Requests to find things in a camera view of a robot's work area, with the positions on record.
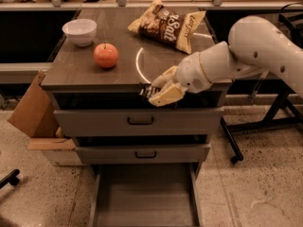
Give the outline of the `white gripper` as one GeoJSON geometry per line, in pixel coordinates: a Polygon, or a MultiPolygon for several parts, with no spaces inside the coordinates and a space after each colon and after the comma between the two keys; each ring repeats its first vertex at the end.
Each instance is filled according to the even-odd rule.
{"type": "Polygon", "coordinates": [[[151,105],[162,107],[181,100],[186,91],[197,94],[209,89],[212,83],[206,77],[199,52],[181,60],[178,67],[172,66],[151,85],[162,88],[149,98],[151,105]]]}

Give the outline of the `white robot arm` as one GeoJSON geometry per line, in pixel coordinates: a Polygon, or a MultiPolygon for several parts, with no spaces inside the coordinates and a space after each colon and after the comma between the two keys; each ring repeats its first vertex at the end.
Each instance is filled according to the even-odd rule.
{"type": "Polygon", "coordinates": [[[303,96],[303,50],[276,26],[258,16],[247,16],[230,29],[228,40],[195,52],[155,79],[159,91],[149,102],[161,107],[197,94],[225,79],[241,79],[267,70],[303,96]]]}

